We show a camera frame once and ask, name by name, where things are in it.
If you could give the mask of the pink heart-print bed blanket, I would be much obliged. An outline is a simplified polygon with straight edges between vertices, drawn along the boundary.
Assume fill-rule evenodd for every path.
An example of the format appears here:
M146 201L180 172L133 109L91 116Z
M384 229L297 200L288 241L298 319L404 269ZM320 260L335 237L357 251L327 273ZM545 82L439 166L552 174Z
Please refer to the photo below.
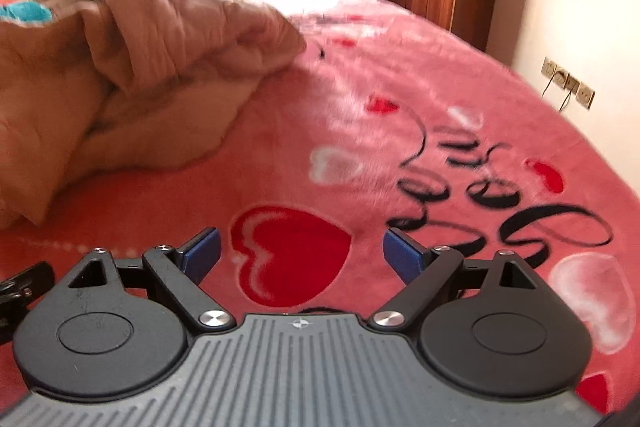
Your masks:
M224 143L175 171L92 176L39 227L1 234L1 273L58 273L89 249L134 257L214 227L203 287L235 315L369 314L401 288L388 227L477 259L511 249L584 321L579 394L608 413L639 390L639 199L511 69L376 0L253 0L307 49L265 80Z

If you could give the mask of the pink quilted garment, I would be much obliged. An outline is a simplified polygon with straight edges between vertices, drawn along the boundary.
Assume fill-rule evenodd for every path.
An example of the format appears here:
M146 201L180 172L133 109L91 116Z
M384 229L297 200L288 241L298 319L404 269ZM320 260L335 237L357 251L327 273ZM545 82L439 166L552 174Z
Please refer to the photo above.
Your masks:
M220 147L266 77L305 51L250 0L81 2L1 24L1 223L35 225L99 171L176 169Z

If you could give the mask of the wall power sockets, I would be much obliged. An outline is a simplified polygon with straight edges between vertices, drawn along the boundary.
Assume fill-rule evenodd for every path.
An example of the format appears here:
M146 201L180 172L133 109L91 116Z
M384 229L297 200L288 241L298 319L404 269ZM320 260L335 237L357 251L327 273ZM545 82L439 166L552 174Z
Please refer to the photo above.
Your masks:
M545 57L541 65L541 75L548 79L547 86L541 92L544 98L552 84L560 87L566 92L563 101L558 109L559 113L564 112L570 100L574 98L576 102L585 109L590 109L593 103L596 91L592 90L585 83L579 81L575 76L567 72L566 69L556 64L555 61Z

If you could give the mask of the teal cartoon-print quilt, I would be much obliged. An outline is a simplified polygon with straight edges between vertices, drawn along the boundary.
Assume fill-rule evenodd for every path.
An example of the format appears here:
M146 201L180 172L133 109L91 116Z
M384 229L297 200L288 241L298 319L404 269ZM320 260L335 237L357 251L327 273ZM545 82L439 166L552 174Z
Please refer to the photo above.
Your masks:
M53 15L46 6L30 0L2 4L0 15L6 20L17 20L20 23L40 24L53 20Z

